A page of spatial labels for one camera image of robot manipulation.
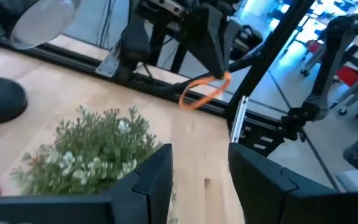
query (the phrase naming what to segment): black lamp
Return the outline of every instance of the black lamp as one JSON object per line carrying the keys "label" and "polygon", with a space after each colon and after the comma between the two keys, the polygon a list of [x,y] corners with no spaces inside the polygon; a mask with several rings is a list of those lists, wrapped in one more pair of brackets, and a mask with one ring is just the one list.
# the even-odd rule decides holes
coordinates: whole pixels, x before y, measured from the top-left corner
{"label": "black lamp", "polygon": [[[0,0],[0,28],[14,48],[30,49],[62,34],[73,22],[80,3],[81,0]],[[23,87],[0,78],[0,124],[20,116],[26,108]]]}

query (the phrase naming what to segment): floor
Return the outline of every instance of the floor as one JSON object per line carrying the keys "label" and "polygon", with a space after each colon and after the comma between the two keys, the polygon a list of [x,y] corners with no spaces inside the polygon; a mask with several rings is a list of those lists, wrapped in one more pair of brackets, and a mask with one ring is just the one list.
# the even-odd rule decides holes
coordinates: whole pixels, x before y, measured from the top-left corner
{"label": "floor", "polygon": [[[104,4],[104,1],[83,0],[76,21],[67,28],[65,34],[99,45],[98,34],[102,29],[101,16],[95,15],[103,15]],[[127,8],[128,1],[114,1],[109,42],[103,45],[104,48],[112,47],[118,40],[127,19]],[[266,18],[243,15],[240,20],[255,26],[264,36],[270,32]],[[152,26],[146,24],[146,28],[150,34]],[[177,42],[171,41],[162,49],[158,62],[160,67],[170,67],[173,60],[170,55],[176,47]],[[252,93],[250,110],[280,118],[290,107],[301,105],[311,90],[318,71],[318,67],[314,68],[307,78],[300,75],[301,58],[304,52],[304,48],[295,43],[287,54],[276,59]],[[194,77],[205,71],[205,68],[191,54],[187,54],[180,74],[185,77]],[[229,91],[223,95],[223,100],[231,99],[231,93],[236,91],[241,80],[247,75],[247,71],[248,69],[245,68],[233,74],[233,82]],[[332,102],[345,90],[345,86],[333,85],[329,100]],[[330,111],[326,119],[306,125],[306,142],[286,141],[269,158],[319,183],[342,190],[335,175],[354,169],[342,158],[342,152],[345,147],[358,139],[358,121],[353,118],[356,111],[357,107],[352,108],[345,117],[338,116],[336,110]]]}

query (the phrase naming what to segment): wooden table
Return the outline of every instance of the wooden table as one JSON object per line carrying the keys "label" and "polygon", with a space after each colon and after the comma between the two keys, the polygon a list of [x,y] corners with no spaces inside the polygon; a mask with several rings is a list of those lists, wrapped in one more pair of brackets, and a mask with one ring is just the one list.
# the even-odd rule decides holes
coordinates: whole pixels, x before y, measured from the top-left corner
{"label": "wooden table", "polygon": [[[98,59],[107,55],[105,50],[68,37],[58,37],[51,43]],[[165,81],[185,79],[153,70],[155,78]],[[150,131],[158,140],[173,144],[179,223],[244,223],[228,170],[226,120],[200,111],[183,111],[169,101],[5,49],[0,49],[0,76],[19,82],[29,97],[22,116],[0,125],[3,196],[19,194],[9,175],[11,169],[20,164],[24,152],[53,142],[60,118],[77,117],[80,105],[93,111],[120,108],[124,114],[128,106],[136,105],[150,121]],[[212,90],[208,86],[197,89],[203,93]]]}
{"label": "wooden table", "polygon": [[[308,14],[307,16],[309,18],[314,19],[317,22],[320,22],[320,23],[326,25],[326,26],[328,26],[329,22],[331,21],[329,19],[321,19],[317,15],[314,15],[314,14]],[[345,51],[344,56],[341,61],[341,66],[344,65],[346,62],[351,61],[354,58],[354,54],[357,53],[357,51],[358,51],[358,36],[356,36],[356,38],[353,40],[353,44],[354,45],[352,47],[348,48]]]}
{"label": "wooden table", "polygon": [[304,23],[303,23],[301,26],[298,26],[298,27],[296,28],[296,30],[297,30],[298,32],[291,38],[291,40],[290,40],[289,43],[287,44],[287,48],[284,50],[284,53],[287,53],[287,52],[288,52],[289,46],[291,46],[291,44],[294,43],[295,41],[296,41],[296,42],[299,42],[299,43],[301,43],[301,44],[303,44],[303,45],[306,46],[306,43],[305,43],[305,42],[300,41],[300,40],[297,40],[296,38],[298,37],[298,35],[299,35],[300,33],[303,32],[303,28],[304,28],[304,26],[306,25],[306,23],[309,21],[309,19],[313,19],[314,21],[321,22],[321,23],[323,23],[324,25],[327,25],[327,24],[329,23],[329,21],[326,21],[326,19],[320,19],[316,14],[307,13],[307,14],[306,14],[306,17],[307,17],[307,18],[306,18],[306,21],[304,21]]}
{"label": "wooden table", "polygon": [[[325,44],[306,62],[304,71],[309,72],[316,63],[319,63],[324,55]],[[353,45],[350,46],[345,52],[339,64],[339,68],[345,65],[347,62],[350,67],[358,70],[358,59],[355,58],[355,54],[358,51],[358,36],[353,40]]]}

